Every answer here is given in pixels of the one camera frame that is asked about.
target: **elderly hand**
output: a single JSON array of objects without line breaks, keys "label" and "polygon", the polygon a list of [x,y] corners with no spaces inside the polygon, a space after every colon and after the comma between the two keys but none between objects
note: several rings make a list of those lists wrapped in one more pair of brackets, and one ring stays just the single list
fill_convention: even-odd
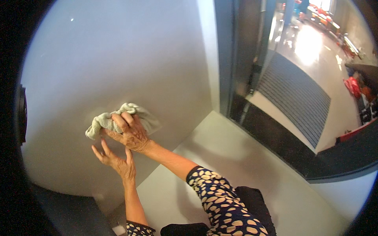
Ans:
[{"label": "elderly hand", "polygon": [[100,153],[97,148],[92,145],[92,150],[97,158],[105,165],[111,166],[121,177],[124,184],[132,184],[135,182],[136,169],[133,154],[126,147],[126,160],[119,158],[108,147],[104,139],[101,139],[101,145],[105,153]]},{"label": "elderly hand", "polygon": [[122,134],[117,132],[103,129],[103,131],[111,138],[119,141],[127,148],[144,153],[150,139],[146,131],[144,130],[138,115],[130,115],[127,112],[123,112],[121,115],[112,114],[112,119],[117,123],[118,127],[122,130]]}]

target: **forearm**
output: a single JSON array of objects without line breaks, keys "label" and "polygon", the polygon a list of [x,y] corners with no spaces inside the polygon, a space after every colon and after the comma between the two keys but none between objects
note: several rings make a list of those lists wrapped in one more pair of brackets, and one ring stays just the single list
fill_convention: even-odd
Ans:
[{"label": "forearm", "polygon": [[136,191],[135,181],[123,181],[125,189],[126,219],[148,226],[142,204]]},{"label": "forearm", "polygon": [[186,181],[188,173],[198,166],[195,162],[163,148],[152,140],[147,145],[144,154],[168,168],[184,181]]}]

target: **polka dot sleeve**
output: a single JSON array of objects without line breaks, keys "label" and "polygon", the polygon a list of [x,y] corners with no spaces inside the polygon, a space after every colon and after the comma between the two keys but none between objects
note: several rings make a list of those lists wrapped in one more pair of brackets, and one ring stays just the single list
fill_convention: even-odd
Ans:
[{"label": "polka dot sleeve", "polygon": [[126,221],[126,232],[128,236],[153,236],[155,234],[153,228],[133,221]]},{"label": "polka dot sleeve", "polygon": [[210,220],[207,235],[258,235],[268,232],[236,195],[235,189],[218,173],[201,166],[193,168],[186,182],[197,192]]}]

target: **finger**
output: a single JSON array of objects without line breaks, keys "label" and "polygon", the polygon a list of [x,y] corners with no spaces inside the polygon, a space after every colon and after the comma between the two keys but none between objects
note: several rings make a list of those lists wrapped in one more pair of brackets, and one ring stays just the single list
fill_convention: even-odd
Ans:
[{"label": "finger", "polygon": [[141,120],[139,119],[139,116],[137,114],[133,115],[133,119],[136,125],[142,125]]},{"label": "finger", "polygon": [[118,125],[118,127],[122,130],[122,132],[127,132],[129,130],[129,125],[127,124],[127,122],[118,114],[116,113],[113,113],[112,114],[112,119],[113,121],[116,122],[116,124]]},{"label": "finger", "polygon": [[96,148],[94,145],[92,145],[92,150],[93,150],[94,154],[96,155],[96,157],[97,157],[101,162],[103,162],[103,160],[104,160],[103,155],[101,155],[101,154],[98,152],[97,148]]},{"label": "finger", "polygon": [[106,154],[108,157],[111,157],[111,153],[112,153],[112,151],[109,149],[108,144],[106,143],[105,139],[101,139],[101,146],[102,146],[102,148],[104,149],[105,154]]},{"label": "finger", "polygon": [[125,147],[126,163],[129,165],[133,161],[133,153],[129,148]]},{"label": "finger", "polygon": [[104,131],[104,133],[107,134],[107,136],[111,137],[112,139],[114,139],[116,141],[121,142],[121,140],[123,138],[123,136],[121,134],[114,132],[112,130],[109,130],[109,129],[105,129],[105,128],[103,128],[102,130]]},{"label": "finger", "polygon": [[134,125],[134,119],[128,112],[123,112],[121,116],[126,120],[130,127]]}]

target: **rag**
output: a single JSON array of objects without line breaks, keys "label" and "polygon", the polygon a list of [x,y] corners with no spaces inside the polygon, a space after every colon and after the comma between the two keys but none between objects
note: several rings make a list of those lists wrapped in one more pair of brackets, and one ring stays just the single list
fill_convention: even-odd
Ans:
[{"label": "rag", "polygon": [[146,109],[134,103],[124,103],[121,106],[121,108],[117,111],[113,111],[111,113],[105,112],[99,116],[96,116],[92,121],[92,125],[85,132],[85,136],[92,140],[96,140],[100,137],[101,128],[106,128],[115,131],[119,134],[123,133],[122,130],[116,124],[116,122],[112,120],[112,114],[117,113],[120,115],[125,111],[129,114],[138,114],[139,120],[141,121],[142,126],[147,131],[148,135],[154,133],[155,131],[161,128],[160,122]]}]

